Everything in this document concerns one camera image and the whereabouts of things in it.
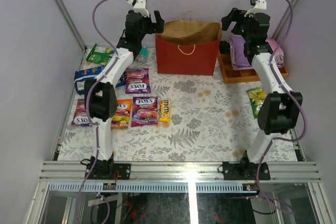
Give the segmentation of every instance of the orange candy bag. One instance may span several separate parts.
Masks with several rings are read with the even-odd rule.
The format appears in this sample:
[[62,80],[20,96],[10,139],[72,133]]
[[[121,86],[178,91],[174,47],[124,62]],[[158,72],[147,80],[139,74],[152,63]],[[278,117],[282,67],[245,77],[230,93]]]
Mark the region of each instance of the orange candy bag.
[[132,99],[118,100],[116,114],[112,117],[111,127],[113,129],[128,128]]

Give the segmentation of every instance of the wooden tray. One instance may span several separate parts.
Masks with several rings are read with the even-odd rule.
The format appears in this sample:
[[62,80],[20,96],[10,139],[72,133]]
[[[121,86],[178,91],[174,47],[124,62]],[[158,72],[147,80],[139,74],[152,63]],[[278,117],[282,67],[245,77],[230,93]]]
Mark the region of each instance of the wooden tray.
[[[233,70],[230,55],[221,55],[218,53],[218,62],[225,84],[260,81],[254,69]],[[288,76],[289,73],[286,67],[279,68],[279,70],[284,78]]]

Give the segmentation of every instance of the green snack bag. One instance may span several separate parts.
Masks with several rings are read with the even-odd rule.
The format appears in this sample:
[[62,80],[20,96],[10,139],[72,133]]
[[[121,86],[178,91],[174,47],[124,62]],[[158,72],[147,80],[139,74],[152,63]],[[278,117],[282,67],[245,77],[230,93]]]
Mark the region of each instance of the green snack bag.
[[246,92],[248,94],[248,97],[250,98],[253,117],[258,118],[260,108],[263,105],[266,98],[266,92],[264,91],[263,88],[249,89]]
[[93,48],[91,49],[89,55],[86,57],[86,61],[101,64],[105,66],[110,61],[112,56],[108,55],[105,52],[95,51],[96,47],[97,47],[97,44],[95,44]]

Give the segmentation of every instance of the floral tablecloth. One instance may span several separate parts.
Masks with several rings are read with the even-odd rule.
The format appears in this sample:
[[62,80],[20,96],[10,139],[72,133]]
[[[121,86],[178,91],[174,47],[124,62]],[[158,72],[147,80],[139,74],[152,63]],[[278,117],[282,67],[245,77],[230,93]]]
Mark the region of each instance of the floral tablecloth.
[[[86,62],[84,68],[94,64]],[[213,76],[158,74],[155,48],[146,63],[132,68],[149,68],[152,94],[172,100],[172,122],[126,130],[113,129],[111,141],[116,161],[237,161],[257,132],[246,90],[260,82],[224,84],[218,62]],[[129,99],[125,86],[116,88],[118,99]],[[77,95],[58,155],[59,161],[78,161],[94,155],[92,127],[72,126]],[[270,161],[296,161],[291,143],[277,141]]]

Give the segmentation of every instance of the blue package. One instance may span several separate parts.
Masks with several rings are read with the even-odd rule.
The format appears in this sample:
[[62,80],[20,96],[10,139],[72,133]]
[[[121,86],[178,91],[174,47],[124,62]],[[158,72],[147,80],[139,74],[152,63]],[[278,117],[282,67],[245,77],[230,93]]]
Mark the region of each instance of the blue package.
[[[105,66],[99,66],[95,68],[90,68],[90,69],[84,69],[80,71],[75,72],[75,89],[78,94],[84,94],[84,90],[79,90],[78,89],[78,82],[83,82],[86,80],[94,79],[97,75],[99,75]],[[126,85],[126,72],[122,74],[120,77],[117,85],[115,86],[120,87]]]

